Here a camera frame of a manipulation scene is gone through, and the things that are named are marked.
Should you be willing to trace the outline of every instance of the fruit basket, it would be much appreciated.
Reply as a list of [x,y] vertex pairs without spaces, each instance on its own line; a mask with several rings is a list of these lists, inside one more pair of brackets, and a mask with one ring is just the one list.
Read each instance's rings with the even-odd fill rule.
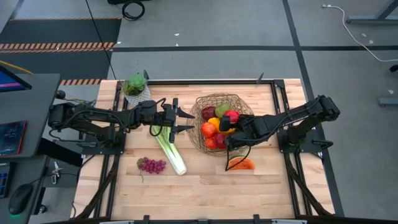
[[[226,156],[226,149],[210,149],[206,147],[206,137],[201,131],[201,126],[203,123],[207,122],[207,120],[203,119],[202,110],[209,107],[217,108],[220,105],[229,105],[229,110],[235,110],[239,114],[253,114],[250,107],[236,94],[215,93],[197,98],[195,105],[193,105],[190,111],[190,114],[194,115],[196,118],[188,119],[187,121],[187,125],[194,126],[194,128],[188,130],[188,136],[197,149],[212,156]],[[245,149],[246,148],[243,147],[235,150],[232,155],[241,154]]]

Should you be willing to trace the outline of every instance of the black floor mat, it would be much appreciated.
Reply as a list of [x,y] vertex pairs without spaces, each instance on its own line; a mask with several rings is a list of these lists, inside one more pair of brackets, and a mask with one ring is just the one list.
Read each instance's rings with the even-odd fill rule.
[[[120,19],[95,19],[103,42],[118,39]],[[12,20],[0,34],[5,44],[99,42],[91,19]]]
[[[102,41],[113,46],[121,20],[95,22]],[[71,80],[63,82],[69,85],[98,84],[97,80],[107,78],[109,69],[91,19],[10,21],[0,34],[0,60],[34,73],[60,73],[62,80]]]

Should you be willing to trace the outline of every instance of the celery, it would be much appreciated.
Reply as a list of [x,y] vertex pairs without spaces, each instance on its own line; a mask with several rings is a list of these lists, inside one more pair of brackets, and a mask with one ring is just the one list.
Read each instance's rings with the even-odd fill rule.
[[[158,133],[160,130],[160,126],[153,126],[152,132]],[[160,146],[162,146],[163,151],[166,153],[167,158],[169,159],[171,165],[173,166],[175,172],[178,175],[184,175],[187,172],[187,167],[180,155],[175,148],[173,143],[169,142],[171,128],[170,127],[163,127],[162,132],[160,135],[156,136],[157,142],[159,142]]]

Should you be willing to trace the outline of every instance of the computer monitor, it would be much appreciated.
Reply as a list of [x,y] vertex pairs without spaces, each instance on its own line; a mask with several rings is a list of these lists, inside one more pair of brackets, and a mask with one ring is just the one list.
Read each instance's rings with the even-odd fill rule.
[[6,68],[0,66],[0,92],[30,90],[32,86],[14,75]]

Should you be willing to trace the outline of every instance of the orange striped tape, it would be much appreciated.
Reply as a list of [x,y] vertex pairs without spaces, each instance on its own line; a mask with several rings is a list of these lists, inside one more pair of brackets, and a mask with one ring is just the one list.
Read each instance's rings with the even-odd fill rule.
[[113,51],[114,42],[86,43],[33,43],[33,44],[0,44],[1,53],[44,53],[44,52],[81,52],[99,51],[104,48]]
[[[98,17],[94,19],[122,19],[120,17]],[[66,21],[66,20],[91,20],[91,18],[49,18],[49,19],[43,19],[43,18],[31,18],[31,19],[10,19],[10,21]]]
[[61,85],[99,85],[101,78],[62,80]]

